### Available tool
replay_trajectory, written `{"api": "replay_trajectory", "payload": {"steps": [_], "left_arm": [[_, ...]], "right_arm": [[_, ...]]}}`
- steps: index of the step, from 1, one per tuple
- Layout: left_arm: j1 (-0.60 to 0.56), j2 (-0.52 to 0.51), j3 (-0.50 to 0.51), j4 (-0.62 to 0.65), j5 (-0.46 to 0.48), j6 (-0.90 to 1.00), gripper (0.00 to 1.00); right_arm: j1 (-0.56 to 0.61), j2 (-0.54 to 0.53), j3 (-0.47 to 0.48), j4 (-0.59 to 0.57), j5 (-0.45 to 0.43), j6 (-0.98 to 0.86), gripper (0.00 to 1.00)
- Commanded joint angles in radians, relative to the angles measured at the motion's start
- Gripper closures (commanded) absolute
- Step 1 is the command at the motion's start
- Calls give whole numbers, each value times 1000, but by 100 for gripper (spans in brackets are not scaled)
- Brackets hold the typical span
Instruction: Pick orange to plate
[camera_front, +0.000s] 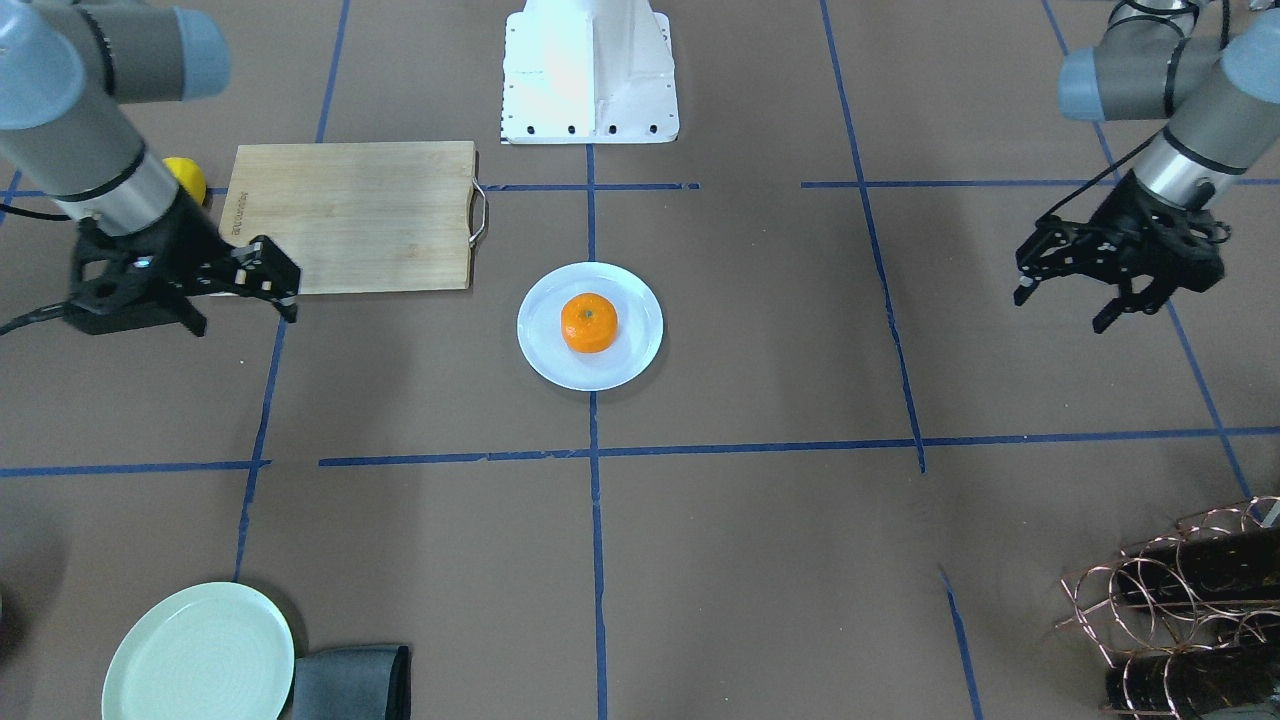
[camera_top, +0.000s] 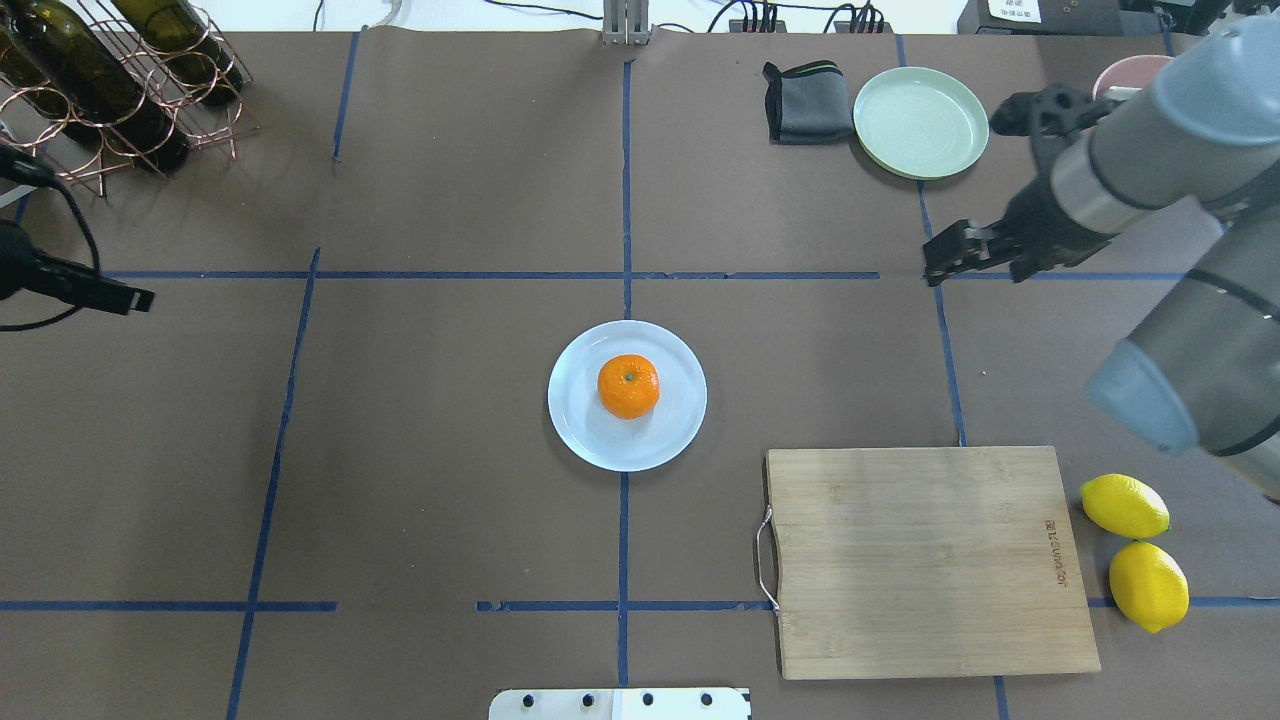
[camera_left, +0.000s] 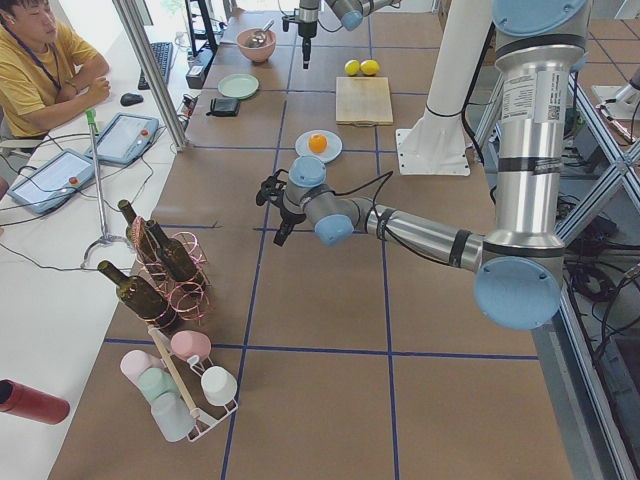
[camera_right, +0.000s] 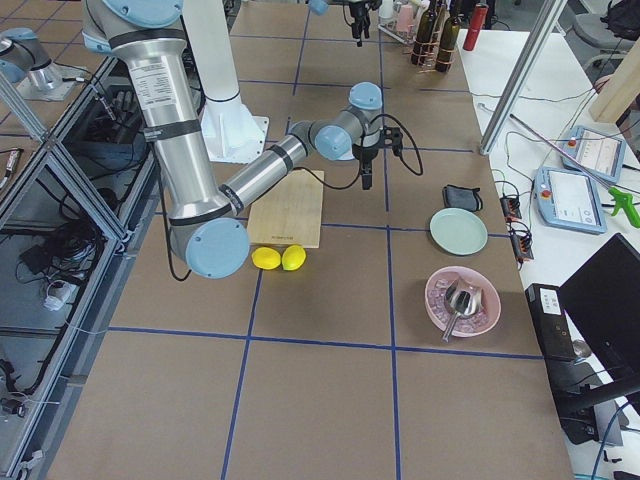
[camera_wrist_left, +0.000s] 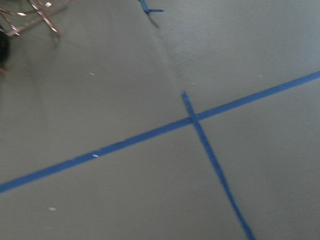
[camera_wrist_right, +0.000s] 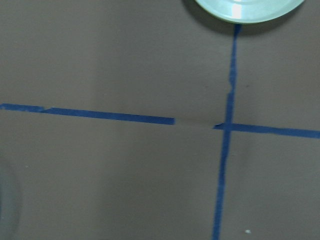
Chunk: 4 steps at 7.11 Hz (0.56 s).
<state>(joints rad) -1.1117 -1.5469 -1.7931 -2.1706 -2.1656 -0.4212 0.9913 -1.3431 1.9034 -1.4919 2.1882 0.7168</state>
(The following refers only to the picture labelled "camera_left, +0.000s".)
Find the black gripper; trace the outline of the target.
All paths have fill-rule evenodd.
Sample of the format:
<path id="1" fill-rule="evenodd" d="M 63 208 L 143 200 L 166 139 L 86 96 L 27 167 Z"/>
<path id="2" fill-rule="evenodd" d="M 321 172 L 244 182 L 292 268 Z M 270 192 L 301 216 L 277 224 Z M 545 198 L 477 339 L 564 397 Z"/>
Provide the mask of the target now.
<path id="1" fill-rule="evenodd" d="M 281 225 L 276 231 L 273 243 L 283 245 L 292 233 L 294 226 L 303 222 L 303 214 L 288 210 L 282 206 L 280 208 Z"/>
<path id="2" fill-rule="evenodd" d="M 300 21 L 298 24 L 298 34 L 302 37 L 302 68 L 309 68 L 311 59 L 311 39 L 317 35 L 317 21 Z"/>

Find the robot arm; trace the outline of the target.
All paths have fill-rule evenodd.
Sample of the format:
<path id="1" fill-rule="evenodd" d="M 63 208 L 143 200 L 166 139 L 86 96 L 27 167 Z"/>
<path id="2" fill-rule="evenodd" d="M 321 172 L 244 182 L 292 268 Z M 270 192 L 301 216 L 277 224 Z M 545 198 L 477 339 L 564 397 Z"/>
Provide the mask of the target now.
<path id="1" fill-rule="evenodd" d="M 475 301 L 493 322 L 535 329 L 558 311 L 564 243 L 555 218 L 570 73 L 586 50 L 588 1 L 455 1 L 451 4 L 423 116 L 397 134 L 404 175 L 464 175 L 465 105 L 484 51 L 493 47 L 503 79 L 496 223 L 486 235 L 456 229 L 337 194 L 325 164 L 297 158 L 273 175 L 258 204 L 279 208 L 275 241 L 309 222 L 335 245 L 354 232 L 395 242 L 430 261 L 476 275 Z"/>
<path id="2" fill-rule="evenodd" d="M 385 7 L 399 5 L 400 1 L 393 0 L 331 0 L 325 4 L 339 20 L 340 25 L 348 31 L 356 29 L 365 17 Z M 294 17 L 298 25 L 298 35 L 302 38 L 302 67 L 309 68 L 312 51 L 312 39 L 317 35 L 320 1 L 300 1 L 294 10 Z"/>

